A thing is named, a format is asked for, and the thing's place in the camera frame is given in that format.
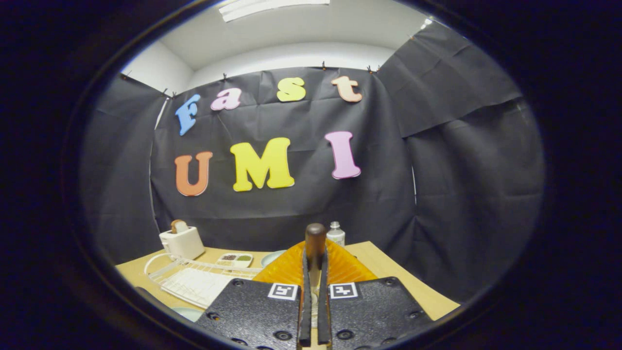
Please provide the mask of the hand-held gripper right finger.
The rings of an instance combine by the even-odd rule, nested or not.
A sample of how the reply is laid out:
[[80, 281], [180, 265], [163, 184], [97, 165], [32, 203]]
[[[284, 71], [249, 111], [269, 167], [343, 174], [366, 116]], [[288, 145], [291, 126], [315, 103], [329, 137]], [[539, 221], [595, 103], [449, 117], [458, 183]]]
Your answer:
[[331, 350], [372, 350], [432, 324], [397, 277], [377, 277], [333, 241], [325, 244], [319, 292], [318, 343]]

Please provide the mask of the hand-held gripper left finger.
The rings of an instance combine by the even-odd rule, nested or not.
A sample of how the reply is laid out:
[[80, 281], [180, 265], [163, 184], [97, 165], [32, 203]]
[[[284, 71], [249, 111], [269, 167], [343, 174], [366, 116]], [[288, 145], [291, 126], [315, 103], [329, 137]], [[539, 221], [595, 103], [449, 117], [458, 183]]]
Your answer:
[[305, 243], [287, 249], [250, 280], [235, 278], [196, 325], [236, 350], [297, 350], [311, 343]]

